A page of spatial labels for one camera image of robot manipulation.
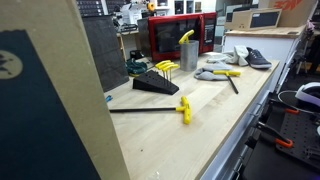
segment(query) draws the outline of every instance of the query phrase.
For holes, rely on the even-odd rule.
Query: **small container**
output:
[[[197,69],[199,41],[189,40],[189,43],[181,44],[180,69],[182,71],[194,71]]]

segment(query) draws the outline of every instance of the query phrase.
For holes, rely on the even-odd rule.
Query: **wooden work surface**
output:
[[[197,67],[209,56],[202,54]],[[172,81],[180,88],[174,95],[132,89],[132,79],[106,92],[113,97],[109,109],[177,107],[182,96],[191,107],[189,125],[183,124],[183,113],[175,111],[111,113],[130,178],[199,178],[278,65],[270,62],[273,67],[266,71],[234,67],[241,72],[232,78],[238,95],[228,81],[197,80],[194,72],[180,69],[172,71]]]
[[[225,33],[226,36],[244,37],[270,37],[270,38],[297,38],[305,30],[305,25],[300,27],[278,27],[254,31],[232,30]]]

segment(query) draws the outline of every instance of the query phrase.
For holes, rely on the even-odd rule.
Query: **red microwave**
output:
[[[193,29],[189,40],[199,41],[199,54],[212,52],[216,13],[148,17],[138,20],[141,51],[152,61],[180,58],[181,37]]]

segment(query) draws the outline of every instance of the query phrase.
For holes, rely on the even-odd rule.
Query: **gray sneaker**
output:
[[[247,47],[249,55],[246,57],[248,64],[256,69],[269,69],[272,64],[267,61],[257,49]]]

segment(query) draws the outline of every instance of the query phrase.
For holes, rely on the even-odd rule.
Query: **green object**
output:
[[[144,62],[136,62],[135,59],[131,58],[126,61],[126,69],[129,74],[139,75],[147,72],[147,64]]]

